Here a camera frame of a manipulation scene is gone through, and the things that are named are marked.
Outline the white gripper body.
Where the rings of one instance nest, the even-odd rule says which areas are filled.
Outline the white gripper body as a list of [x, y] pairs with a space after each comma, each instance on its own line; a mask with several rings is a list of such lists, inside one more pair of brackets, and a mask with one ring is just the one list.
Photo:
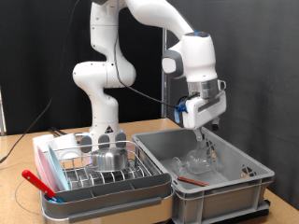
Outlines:
[[187, 111], [182, 113], [183, 126], [198, 129], [226, 110], [226, 93], [221, 91], [215, 99], [195, 97], [186, 102]]

